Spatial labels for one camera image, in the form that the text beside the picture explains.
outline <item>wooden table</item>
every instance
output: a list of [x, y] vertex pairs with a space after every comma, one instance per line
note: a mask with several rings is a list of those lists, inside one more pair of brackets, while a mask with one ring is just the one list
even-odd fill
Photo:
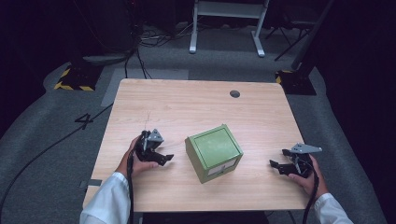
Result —
[[[234, 90], [239, 98], [230, 95]], [[184, 140], [223, 123], [244, 156], [234, 171], [201, 184]], [[269, 164], [290, 163], [281, 149], [303, 142], [278, 84], [124, 79], [92, 179], [105, 181], [145, 127], [164, 138], [157, 152], [175, 157], [134, 179], [136, 212], [290, 210], [307, 204], [303, 189]], [[98, 189], [88, 187], [84, 206]]]

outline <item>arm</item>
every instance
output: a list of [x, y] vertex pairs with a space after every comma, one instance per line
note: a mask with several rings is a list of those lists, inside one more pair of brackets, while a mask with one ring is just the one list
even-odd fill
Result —
[[[136, 140], [137, 137], [132, 141], [129, 149], [125, 152], [116, 172], [105, 182], [105, 184], [102, 185], [101, 188], [99, 188], [91, 201], [81, 212], [79, 220], [80, 224], [125, 224], [128, 222], [131, 202], [129, 200], [126, 168], [128, 155], [134, 148]], [[157, 162], [142, 162], [134, 156], [134, 172], [132, 173], [132, 177], [154, 167], [158, 167]]]
[[[315, 211], [320, 223], [352, 223], [352, 221], [347, 217], [347, 214], [341, 204], [334, 199], [327, 189], [326, 182], [324, 181], [323, 174], [318, 167], [317, 160], [312, 156], [310, 157], [319, 178], [318, 192], [315, 196]], [[308, 195], [313, 191], [314, 174], [311, 174], [307, 179], [294, 174], [290, 174], [289, 178], [303, 187]]]

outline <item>human hand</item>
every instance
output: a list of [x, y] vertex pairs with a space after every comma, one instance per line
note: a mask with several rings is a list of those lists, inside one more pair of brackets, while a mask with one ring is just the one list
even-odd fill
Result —
[[[125, 178], [128, 178], [127, 171], [126, 171], [126, 169], [128, 167], [128, 156], [129, 156], [129, 153], [132, 151], [132, 149], [134, 149], [134, 145], [136, 144], [138, 137], [139, 136], [137, 136], [132, 141], [131, 145], [129, 146], [129, 149], [123, 155], [119, 167], [117, 167], [117, 169], [116, 169], [116, 172], [122, 173], [125, 176]], [[134, 171], [132, 172], [132, 176], [137, 176], [140, 173], [147, 171], [149, 169], [155, 168], [155, 167], [158, 167], [157, 162], [155, 162], [155, 161], [140, 161], [134, 153], [134, 167], [133, 167]]]
[[[314, 169], [317, 172], [318, 179], [319, 179], [318, 191], [317, 191], [317, 195], [315, 196], [315, 200], [316, 200], [322, 194], [329, 193], [329, 190], [327, 189], [326, 182], [324, 181], [323, 174], [322, 174], [322, 172], [319, 169], [317, 160], [311, 155], [309, 155], [309, 157], [312, 160], [312, 164], [314, 165]], [[290, 179], [292, 179], [295, 183], [297, 183], [298, 185], [303, 187], [305, 192], [308, 195], [311, 195], [311, 193], [312, 193], [312, 191], [314, 189], [314, 185], [315, 185], [315, 179], [314, 179], [314, 173], [313, 172], [308, 178], [303, 178], [303, 177], [301, 177], [299, 175], [295, 175], [295, 174], [289, 174], [288, 177]]]

